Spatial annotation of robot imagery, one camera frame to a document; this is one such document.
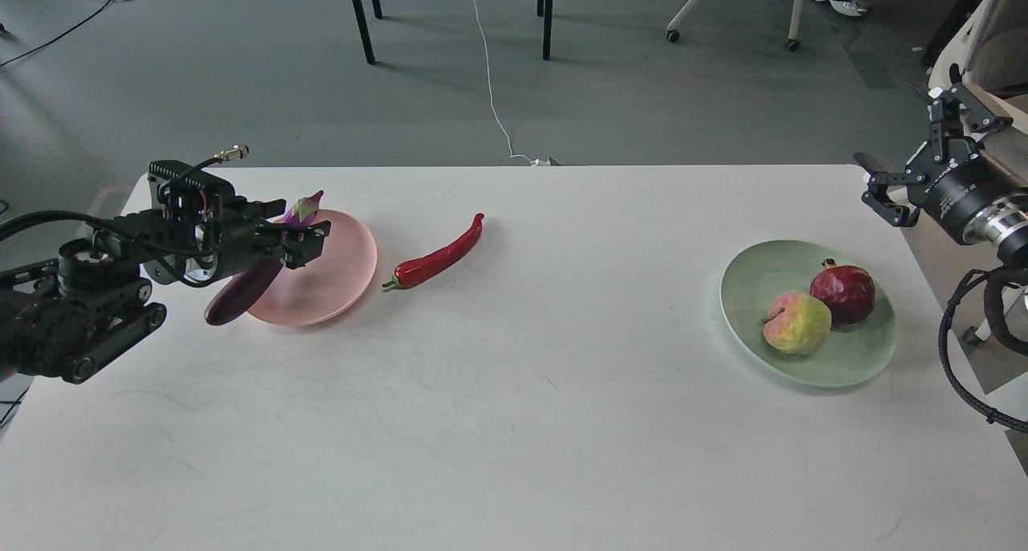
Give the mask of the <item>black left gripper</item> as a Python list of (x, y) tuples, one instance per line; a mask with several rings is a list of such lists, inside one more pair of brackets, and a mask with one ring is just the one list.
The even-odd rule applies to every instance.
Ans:
[[(286, 205), (285, 199), (228, 201), (216, 213), (207, 214), (192, 230), (196, 247), (203, 251), (203, 255), (192, 259), (192, 280), (213, 283), (234, 276), (261, 259), (271, 243), (271, 232), (264, 227), (268, 219), (284, 213)], [(278, 238), (273, 259), (289, 269), (308, 265), (322, 255), (331, 226), (327, 219), (309, 225), (273, 225), (273, 236)]]

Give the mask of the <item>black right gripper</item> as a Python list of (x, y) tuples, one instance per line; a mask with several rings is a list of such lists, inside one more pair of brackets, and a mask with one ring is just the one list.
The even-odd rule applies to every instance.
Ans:
[(925, 210), (961, 246), (987, 241), (999, 251), (1024, 251), (1026, 182), (981, 153), (987, 135), (1014, 125), (1012, 112), (974, 84), (919, 91), (928, 106), (928, 140), (896, 173), (855, 153), (867, 174), (860, 199), (893, 227), (917, 225)]

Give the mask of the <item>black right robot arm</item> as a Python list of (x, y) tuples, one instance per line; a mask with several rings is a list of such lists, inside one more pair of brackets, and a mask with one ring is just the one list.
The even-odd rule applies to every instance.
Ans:
[(862, 203), (894, 227), (913, 227), (928, 215), (959, 246), (990, 243), (999, 266), (965, 273), (944, 306), (937, 352), (956, 394), (986, 423), (1026, 430), (1023, 419), (983, 402), (961, 384), (948, 357), (948, 332), (962, 300), (984, 288), (986, 324), (1003, 347), (1025, 354), (1026, 342), (1009, 331), (1005, 294), (1026, 287), (1026, 180), (1009, 161), (986, 147), (991, 135), (1007, 133), (1014, 118), (1000, 100), (974, 84), (920, 88), (928, 107), (928, 139), (896, 173), (883, 170), (869, 153), (853, 158), (862, 167)]

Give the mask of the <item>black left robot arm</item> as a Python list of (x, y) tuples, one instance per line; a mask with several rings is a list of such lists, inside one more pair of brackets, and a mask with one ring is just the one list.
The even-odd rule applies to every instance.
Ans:
[(206, 323), (230, 323), (249, 310), (285, 268), (320, 257), (330, 222), (318, 221), (322, 192), (294, 206), (250, 201), (209, 166), (242, 159), (247, 147), (195, 166), (150, 163), (151, 207), (102, 219), (65, 210), (25, 214), (2, 225), (11, 238), (49, 222), (77, 221), (84, 238), (56, 258), (2, 273), (2, 376), (86, 382), (166, 323), (154, 284), (204, 288), (224, 281)]

